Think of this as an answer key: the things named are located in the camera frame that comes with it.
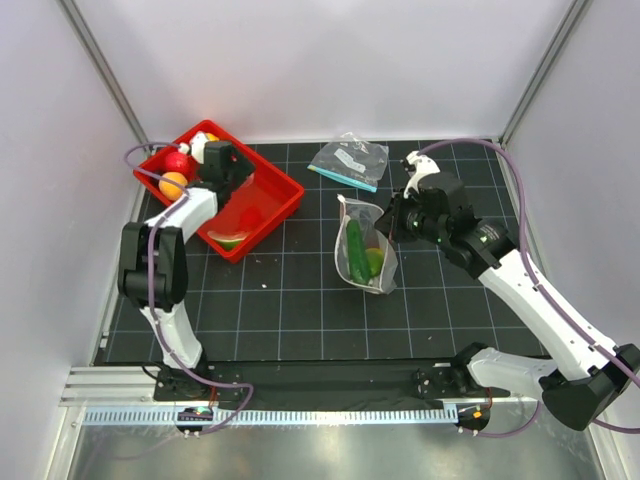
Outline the green orange toy mango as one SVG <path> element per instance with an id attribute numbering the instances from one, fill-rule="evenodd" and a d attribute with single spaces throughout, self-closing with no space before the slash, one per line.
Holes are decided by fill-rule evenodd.
<path id="1" fill-rule="evenodd" d="M 372 247 L 367 248 L 365 253 L 369 265 L 370 277 L 378 277 L 384 266 L 385 252 L 380 248 Z"/>

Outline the white-spotted clear zip bag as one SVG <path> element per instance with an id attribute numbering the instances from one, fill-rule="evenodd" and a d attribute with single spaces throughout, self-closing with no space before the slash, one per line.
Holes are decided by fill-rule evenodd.
<path id="1" fill-rule="evenodd" d="M 339 229 L 334 263 L 339 277 L 355 288 L 387 295 L 396 288 L 396 252 L 388 238 L 375 228 L 383 210 L 371 203 L 337 196 Z"/>

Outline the green toy cucumber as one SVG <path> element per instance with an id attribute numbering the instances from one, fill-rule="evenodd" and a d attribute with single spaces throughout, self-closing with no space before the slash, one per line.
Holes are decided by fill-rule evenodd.
<path id="1" fill-rule="evenodd" d="M 351 219 L 348 221 L 346 235 L 350 278 L 356 284 L 367 285 L 371 277 L 364 239 L 357 220 Z"/>

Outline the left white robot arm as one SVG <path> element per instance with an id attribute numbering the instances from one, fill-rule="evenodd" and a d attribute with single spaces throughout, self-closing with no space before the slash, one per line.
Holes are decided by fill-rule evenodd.
<path id="1" fill-rule="evenodd" d="M 181 370 L 178 390 L 190 400 L 200 400 L 210 392 L 212 377 L 184 304 L 186 242 L 224 209 L 252 178 L 255 166 L 230 141 L 201 137 L 175 147 L 198 164 L 196 179 L 185 185 L 128 164 L 160 185 L 175 187 L 177 198 L 156 216 L 123 227 L 117 286 L 151 325 L 163 350 L 164 365 Z"/>

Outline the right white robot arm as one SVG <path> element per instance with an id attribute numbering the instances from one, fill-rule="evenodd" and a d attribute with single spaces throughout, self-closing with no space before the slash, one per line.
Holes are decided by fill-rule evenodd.
<path id="1" fill-rule="evenodd" d="M 473 343 L 455 356 L 450 372 L 460 395 L 483 387 L 523 394 L 563 425 L 583 430 L 637 380 L 638 347 L 618 345 L 586 321 L 503 226 L 475 216 L 462 181 L 436 164 L 411 169 L 376 227 L 397 242 L 436 245 L 508 305 L 550 355 L 535 360 Z"/>

